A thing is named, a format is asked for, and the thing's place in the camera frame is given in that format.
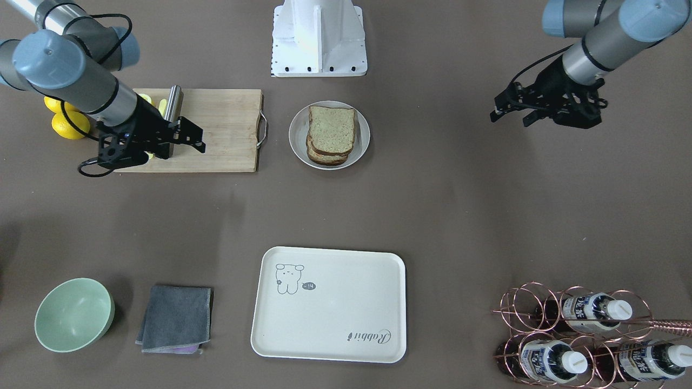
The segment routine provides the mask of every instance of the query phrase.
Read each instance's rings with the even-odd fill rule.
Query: sliced bread stack
[[[307,156],[320,165],[340,165],[353,151],[356,138],[356,110],[352,108],[310,107]]]

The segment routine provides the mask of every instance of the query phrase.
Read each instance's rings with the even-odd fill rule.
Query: table
[[[132,18],[141,61],[116,74],[130,87],[262,89],[270,132],[256,173],[87,179],[76,166],[95,144],[58,137],[41,96],[0,89],[3,388],[519,388],[491,358],[507,336],[491,309],[531,280],[633,289],[657,317],[692,318],[692,28],[607,77],[602,125],[525,129],[521,114],[488,113],[515,73],[573,42],[543,34],[544,1],[358,0],[370,68],[340,79],[269,76],[280,3],[81,2]],[[0,15],[3,39],[34,30],[5,2]],[[370,123],[370,148],[347,169],[312,169],[289,147],[292,117],[320,100]],[[256,355],[260,262],[279,245],[400,255],[403,360]],[[53,354],[35,311],[76,277],[103,282],[118,314],[95,345]],[[214,288],[201,356],[134,345],[157,283]]]

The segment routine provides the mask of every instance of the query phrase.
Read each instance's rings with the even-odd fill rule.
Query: cartoon bear
[[[301,264],[277,264],[276,285],[280,294],[295,294],[298,291],[298,281],[305,266]]]

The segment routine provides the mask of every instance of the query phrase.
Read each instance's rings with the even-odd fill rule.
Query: mint green bowl
[[[36,312],[34,331],[50,351],[72,352],[96,342],[113,322],[116,306],[106,287],[91,278],[58,285]]]

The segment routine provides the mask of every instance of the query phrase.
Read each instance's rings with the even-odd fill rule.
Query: bottle
[[[616,300],[605,293],[591,293],[584,296],[572,296],[562,301],[562,319],[558,319],[558,302],[548,300],[545,302],[545,311],[542,306],[536,307],[535,316],[542,329],[550,327],[555,320],[554,330],[561,334],[598,334],[616,329],[619,321],[632,318],[632,306],[625,300]]]
[[[504,354],[517,355],[498,358],[500,371],[540,383],[568,383],[588,367],[583,354],[561,341],[531,341],[521,351],[517,343],[510,342],[506,347],[503,343],[495,355]]]
[[[646,341],[610,347],[614,359],[605,347],[596,349],[596,369],[601,378],[610,382],[661,381],[676,379],[692,366],[692,347]],[[617,363],[621,374],[617,374]]]

